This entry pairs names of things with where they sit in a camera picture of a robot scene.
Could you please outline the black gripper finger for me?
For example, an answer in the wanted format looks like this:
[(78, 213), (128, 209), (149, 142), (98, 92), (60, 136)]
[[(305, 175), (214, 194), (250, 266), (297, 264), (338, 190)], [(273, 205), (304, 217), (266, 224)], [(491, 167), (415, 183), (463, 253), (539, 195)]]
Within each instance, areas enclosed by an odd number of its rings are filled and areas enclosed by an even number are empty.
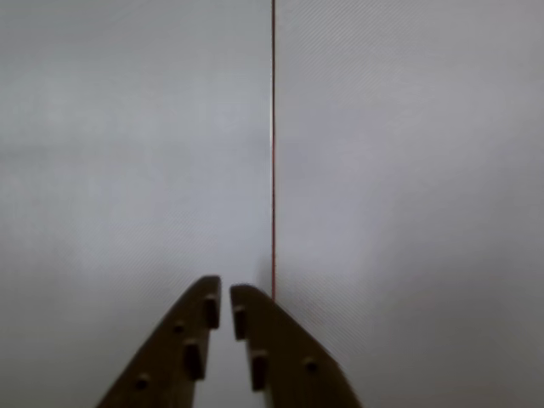
[(271, 297), (251, 285), (234, 285), (229, 293), (252, 391), (266, 407), (361, 406), (339, 364)]
[(191, 407), (205, 378), (209, 337), (219, 328), (221, 280), (200, 278), (168, 310), (99, 407)]

